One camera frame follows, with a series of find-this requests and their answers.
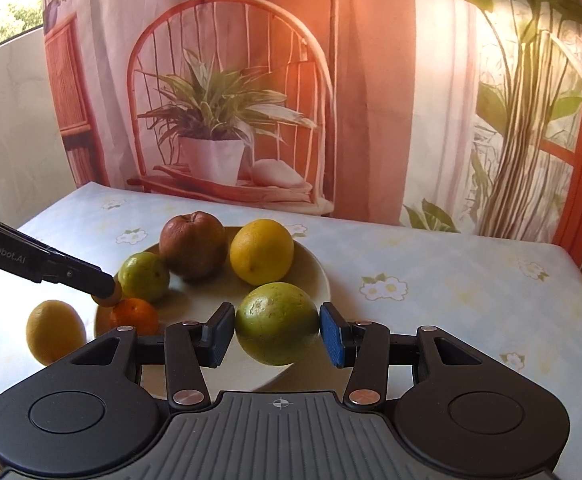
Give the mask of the dark brownish red apple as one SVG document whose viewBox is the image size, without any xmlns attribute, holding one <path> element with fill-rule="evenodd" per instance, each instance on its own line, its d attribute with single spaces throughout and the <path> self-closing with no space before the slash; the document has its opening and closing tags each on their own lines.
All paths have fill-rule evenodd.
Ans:
<svg viewBox="0 0 582 480">
<path fill-rule="evenodd" d="M 159 254 L 169 271 L 187 282 L 206 278 L 225 263 L 228 242 L 224 226 L 204 211 L 178 214 L 163 226 Z"/>
</svg>

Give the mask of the printed room backdrop cloth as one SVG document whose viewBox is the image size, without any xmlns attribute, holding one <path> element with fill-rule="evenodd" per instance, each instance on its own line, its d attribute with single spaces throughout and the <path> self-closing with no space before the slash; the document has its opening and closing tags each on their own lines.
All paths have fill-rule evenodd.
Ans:
<svg viewBox="0 0 582 480">
<path fill-rule="evenodd" d="M 44 0 L 77 184 L 558 245 L 582 0 Z"/>
</svg>

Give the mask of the green apple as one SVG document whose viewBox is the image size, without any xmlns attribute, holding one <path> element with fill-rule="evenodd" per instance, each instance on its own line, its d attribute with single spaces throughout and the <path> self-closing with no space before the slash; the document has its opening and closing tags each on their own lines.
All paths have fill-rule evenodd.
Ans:
<svg viewBox="0 0 582 480">
<path fill-rule="evenodd" d="M 136 252 L 129 256 L 117 273 L 123 296 L 139 298 L 153 304 L 169 291 L 169 269 L 153 252 Z"/>
</svg>

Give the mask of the small brown longan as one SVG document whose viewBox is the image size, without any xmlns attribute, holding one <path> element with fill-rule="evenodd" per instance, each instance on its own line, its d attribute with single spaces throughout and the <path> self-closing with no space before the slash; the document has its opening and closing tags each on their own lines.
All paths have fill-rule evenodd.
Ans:
<svg viewBox="0 0 582 480">
<path fill-rule="evenodd" d="M 100 307 L 113 308 L 122 300 L 122 287 L 120 287 L 120 282 L 114 281 L 114 289 L 111 295 L 106 297 L 91 296 L 91 299 Z"/>
</svg>

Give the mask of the green apple spotted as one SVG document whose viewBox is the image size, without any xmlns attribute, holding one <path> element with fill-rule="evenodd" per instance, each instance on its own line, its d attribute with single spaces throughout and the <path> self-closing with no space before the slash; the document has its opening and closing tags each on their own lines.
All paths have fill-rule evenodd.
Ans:
<svg viewBox="0 0 582 480">
<path fill-rule="evenodd" d="M 242 349 L 266 365 L 297 362 L 319 332 L 318 312 L 295 285 L 274 282 L 253 289 L 236 310 L 235 330 Z"/>
</svg>

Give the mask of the floral checked tablecloth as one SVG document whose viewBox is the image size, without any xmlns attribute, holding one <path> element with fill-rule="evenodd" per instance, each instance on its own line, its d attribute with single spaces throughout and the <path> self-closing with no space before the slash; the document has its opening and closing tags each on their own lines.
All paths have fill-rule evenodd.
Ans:
<svg viewBox="0 0 582 480">
<path fill-rule="evenodd" d="M 87 184 L 41 211 L 20 229 L 37 240 L 114 273 L 124 259 L 157 242 L 176 214 L 202 210 L 225 226 L 270 218 L 286 226 L 328 275 L 331 301 L 349 320 L 376 321 L 393 333 L 436 325 L 558 396 L 570 437 L 556 473 L 582 479 L 582 274 L 560 247 L 464 234 L 288 214 Z M 0 271 L 0 393 L 41 365 L 25 326 L 44 300 L 66 301 L 93 337 L 90 296 L 34 284 Z M 211 373 L 218 389 L 343 390 L 345 370 L 309 372 L 312 362 L 237 372 L 228 359 Z"/>
</svg>

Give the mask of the large yellow orange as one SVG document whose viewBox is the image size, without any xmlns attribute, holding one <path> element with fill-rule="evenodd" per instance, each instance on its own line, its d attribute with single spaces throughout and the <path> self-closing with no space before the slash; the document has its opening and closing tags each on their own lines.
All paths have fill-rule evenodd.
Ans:
<svg viewBox="0 0 582 480">
<path fill-rule="evenodd" d="M 292 266 L 294 240 L 279 222 L 259 219 L 238 231 L 230 244 L 229 259 L 241 280 L 253 286 L 277 282 Z"/>
</svg>

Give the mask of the yellow lemon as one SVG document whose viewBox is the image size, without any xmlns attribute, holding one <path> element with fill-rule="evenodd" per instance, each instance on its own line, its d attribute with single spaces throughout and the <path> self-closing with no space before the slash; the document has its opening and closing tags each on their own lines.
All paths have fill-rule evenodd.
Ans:
<svg viewBox="0 0 582 480">
<path fill-rule="evenodd" d="M 87 337 L 82 319 L 69 304 L 47 300 L 30 312 L 26 340 L 33 357 L 50 365 L 82 347 Z"/>
</svg>

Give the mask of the small orange mandarin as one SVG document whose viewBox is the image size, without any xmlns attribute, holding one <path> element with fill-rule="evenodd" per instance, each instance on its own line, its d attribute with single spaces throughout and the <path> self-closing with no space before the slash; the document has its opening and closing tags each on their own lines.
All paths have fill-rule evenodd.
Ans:
<svg viewBox="0 0 582 480">
<path fill-rule="evenodd" d="M 134 327 L 138 336 L 155 336 L 160 331 L 157 309 L 140 298 L 120 300 L 110 313 L 110 325 Z"/>
</svg>

